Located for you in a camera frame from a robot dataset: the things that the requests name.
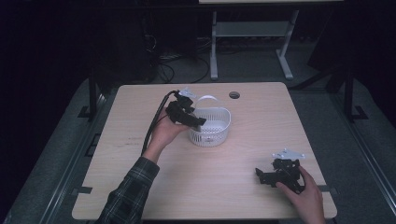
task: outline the wooden table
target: wooden table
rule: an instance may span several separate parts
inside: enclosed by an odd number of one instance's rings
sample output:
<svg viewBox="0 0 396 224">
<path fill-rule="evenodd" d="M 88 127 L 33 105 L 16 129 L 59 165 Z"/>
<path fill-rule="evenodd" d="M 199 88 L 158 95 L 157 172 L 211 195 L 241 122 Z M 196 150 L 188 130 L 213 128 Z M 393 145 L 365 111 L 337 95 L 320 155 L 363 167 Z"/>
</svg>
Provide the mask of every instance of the wooden table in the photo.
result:
<svg viewBox="0 0 396 224">
<path fill-rule="evenodd" d="M 189 87 L 210 94 L 231 111 L 226 141 L 198 147 L 180 134 L 163 152 L 143 219 L 280 219 L 297 213 L 279 191 L 261 185 L 255 168 L 273 172 L 273 153 L 287 147 L 304 153 L 301 165 L 326 185 L 304 128 L 283 83 L 210 83 L 120 87 L 73 210 L 76 219 L 97 219 L 108 193 L 140 156 L 150 122 L 166 93 Z M 240 93 L 231 99 L 229 92 Z M 323 192 L 325 217 L 335 217 Z"/>
</svg>

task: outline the white basket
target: white basket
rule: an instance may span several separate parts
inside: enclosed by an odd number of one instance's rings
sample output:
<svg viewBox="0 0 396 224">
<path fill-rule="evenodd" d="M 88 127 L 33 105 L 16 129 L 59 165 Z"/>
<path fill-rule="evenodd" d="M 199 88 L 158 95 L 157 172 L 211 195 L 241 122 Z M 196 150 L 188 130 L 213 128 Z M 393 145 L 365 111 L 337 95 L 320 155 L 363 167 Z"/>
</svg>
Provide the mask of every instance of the white basket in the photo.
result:
<svg viewBox="0 0 396 224">
<path fill-rule="evenodd" d="M 190 140 L 199 147 L 216 147 L 227 138 L 231 124 L 231 113 L 224 107 L 197 108 L 200 101 L 213 99 L 219 101 L 214 96 L 206 95 L 201 97 L 195 104 L 194 114 L 197 118 L 206 119 L 201 126 L 201 131 L 190 129 Z"/>
</svg>

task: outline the hand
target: hand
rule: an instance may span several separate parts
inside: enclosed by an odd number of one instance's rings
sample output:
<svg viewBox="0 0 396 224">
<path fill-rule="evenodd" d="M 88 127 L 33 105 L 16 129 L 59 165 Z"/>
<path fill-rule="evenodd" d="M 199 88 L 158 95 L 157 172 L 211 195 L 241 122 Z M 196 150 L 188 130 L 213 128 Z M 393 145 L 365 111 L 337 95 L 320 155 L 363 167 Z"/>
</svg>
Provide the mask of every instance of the hand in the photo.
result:
<svg viewBox="0 0 396 224">
<path fill-rule="evenodd" d="M 305 182 L 305 189 L 301 194 L 294 193 L 280 182 L 277 182 L 276 186 L 280 188 L 294 204 L 300 218 L 306 224 L 325 223 L 322 194 L 314 178 L 302 166 L 299 166 L 299 169 Z"/>
<path fill-rule="evenodd" d="M 157 162 L 163 149 L 169 145 L 179 133 L 188 130 L 189 127 L 182 124 L 175 124 L 168 118 L 165 108 L 161 111 L 157 125 L 155 126 L 148 148 L 143 153 L 143 157 Z"/>
</svg>

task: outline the cable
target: cable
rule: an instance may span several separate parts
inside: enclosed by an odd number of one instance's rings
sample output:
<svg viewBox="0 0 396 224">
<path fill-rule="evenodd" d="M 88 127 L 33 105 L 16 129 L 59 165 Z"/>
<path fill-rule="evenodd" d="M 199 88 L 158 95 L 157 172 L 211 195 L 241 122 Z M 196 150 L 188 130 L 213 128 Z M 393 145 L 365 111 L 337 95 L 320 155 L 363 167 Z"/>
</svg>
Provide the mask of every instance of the cable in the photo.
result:
<svg viewBox="0 0 396 224">
<path fill-rule="evenodd" d="M 203 62 L 206 64 L 206 72 L 205 72 L 205 74 L 204 74 L 202 77 L 196 79 L 196 80 L 193 81 L 192 83 L 196 83 L 196 82 L 201 81 L 202 79 L 204 79 L 204 78 L 207 76 L 207 74 L 209 74 L 209 71 L 210 71 L 210 65 L 209 65 L 209 63 L 207 63 L 204 59 L 202 59 L 202 58 L 200 58 L 200 57 L 197 57 L 197 59 L 203 61 Z"/>
<path fill-rule="evenodd" d="M 204 51 L 206 49 L 210 49 L 211 48 L 211 44 L 212 44 L 211 38 L 206 37 L 206 38 L 203 38 L 201 41 L 203 41 L 203 40 L 205 41 L 205 43 L 202 44 L 202 45 L 199 45 L 197 47 L 197 52 L 202 52 L 202 51 Z"/>
<path fill-rule="evenodd" d="M 157 47 L 157 38 L 155 38 L 154 35 L 145 35 L 145 37 L 151 38 L 153 39 L 154 43 L 152 44 L 152 47 L 150 49 L 147 49 L 149 52 L 152 52 L 155 50 L 155 48 Z"/>
<path fill-rule="evenodd" d="M 157 121 L 158 117 L 160 116 L 161 111 L 163 111 L 163 107 L 165 106 L 166 101 L 168 100 L 169 96 L 174 93 L 177 93 L 177 91 L 170 91 L 168 94 L 166 94 L 163 97 L 163 100 L 161 101 L 161 104 L 158 107 L 157 112 L 155 113 L 154 119 L 152 120 L 151 124 L 149 125 L 148 132 L 147 132 L 146 138 L 145 138 L 145 142 L 143 144 L 141 156 L 143 156 L 143 153 L 145 153 L 145 151 L 148 147 L 149 137 L 151 136 L 152 131 L 154 130 L 155 126 L 158 123 L 158 121 Z"/>
<path fill-rule="evenodd" d="M 157 123 L 155 124 L 155 126 L 157 126 L 157 124 L 158 124 L 162 119 L 164 119 L 164 118 L 166 118 L 166 117 L 168 117 L 168 115 L 165 115 L 165 116 L 163 116 L 162 118 L 158 119 L 158 120 L 157 120 Z"/>
<path fill-rule="evenodd" d="M 165 67 L 167 67 L 167 68 L 169 68 L 171 70 L 172 76 L 170 78 L 166 75 L 164 70 L 160 74 L 160 78 L 164 81 L 164 84 L 170 83 L 172 81 L 172 79 L 175 77 L 175 70 L 171 66 L 169 66 L 167 64 L 164 64 L 164 63 L 160 63 L 159 66 L 161 67 L 161 70 L 163 70 L 163 66 L 165 66 Z"/>
</svg>

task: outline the flannel shirt sleeve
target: flannel shirt sleeve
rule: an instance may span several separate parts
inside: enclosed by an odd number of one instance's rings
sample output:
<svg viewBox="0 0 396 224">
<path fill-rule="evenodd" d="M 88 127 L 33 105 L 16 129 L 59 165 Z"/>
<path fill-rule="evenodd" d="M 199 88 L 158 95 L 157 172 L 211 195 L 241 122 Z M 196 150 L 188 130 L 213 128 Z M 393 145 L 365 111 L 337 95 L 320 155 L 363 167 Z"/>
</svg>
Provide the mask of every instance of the flannel shirt sleeve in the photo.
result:
<svg viewBox="0 0 396 224">
<path fill-rule="evenodd" d="M 159 171 L 157 164 L 140 157 L 119 187 L 110 192 L 95 223 L 140 223 L 149 189 Z"/>
</svg>

